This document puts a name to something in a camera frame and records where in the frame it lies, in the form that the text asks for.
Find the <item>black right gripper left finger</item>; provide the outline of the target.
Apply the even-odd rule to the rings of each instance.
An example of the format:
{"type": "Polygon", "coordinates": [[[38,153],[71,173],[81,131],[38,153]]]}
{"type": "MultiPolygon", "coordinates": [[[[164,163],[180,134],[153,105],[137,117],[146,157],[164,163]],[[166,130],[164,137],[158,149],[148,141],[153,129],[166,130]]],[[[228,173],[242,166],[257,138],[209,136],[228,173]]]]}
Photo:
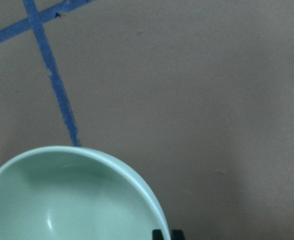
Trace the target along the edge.
{"type": "Polygon", "coordinates": [[[152,240],[164,240],[162,231],[160,229],[152,230],[152,240]]]}

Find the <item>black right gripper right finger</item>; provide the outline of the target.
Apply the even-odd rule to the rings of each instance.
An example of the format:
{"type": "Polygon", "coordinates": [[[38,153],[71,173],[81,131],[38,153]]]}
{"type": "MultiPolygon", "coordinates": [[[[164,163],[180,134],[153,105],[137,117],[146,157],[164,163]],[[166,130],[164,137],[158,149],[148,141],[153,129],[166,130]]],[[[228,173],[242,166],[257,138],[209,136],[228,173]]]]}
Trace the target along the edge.
{"type": "Polygon", "coordinates": [[[184,240],[184,232],[181,229],[171,231],[171,240],[184,240]]]}

